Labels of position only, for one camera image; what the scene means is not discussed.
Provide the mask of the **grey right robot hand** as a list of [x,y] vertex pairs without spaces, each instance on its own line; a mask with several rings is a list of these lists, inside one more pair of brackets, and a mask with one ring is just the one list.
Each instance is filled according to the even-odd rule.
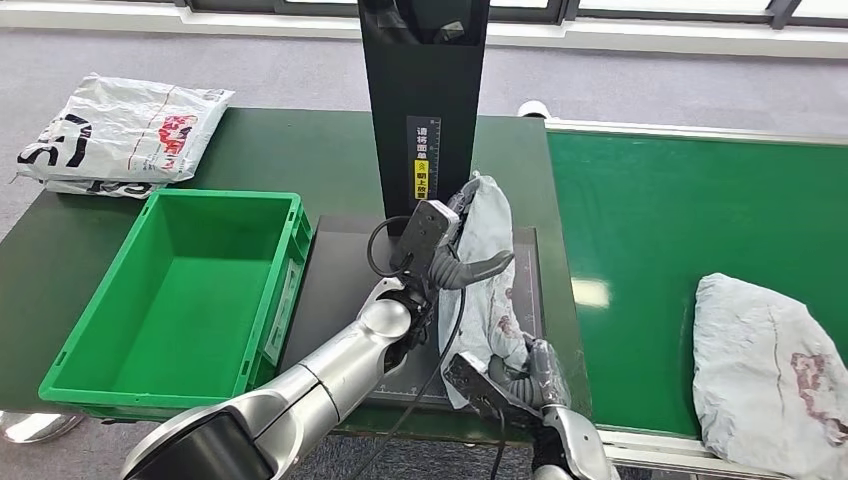
[[507,392],[536,410],[547,405],[572,406],[570,388],[562,374],[558,355],[545,339],[525,339],[527,358],[525,369],[518,372],[504,360],[492,355],[488,364],[489,377]]

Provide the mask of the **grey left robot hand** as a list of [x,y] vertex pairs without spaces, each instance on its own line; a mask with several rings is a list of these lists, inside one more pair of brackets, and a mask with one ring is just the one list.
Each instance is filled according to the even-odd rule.
[[459,224],[434,255],[429,275],[436,287],[460,290],[507,271],[514,259],[512,211],[496,180],[476,172],[448,207]]

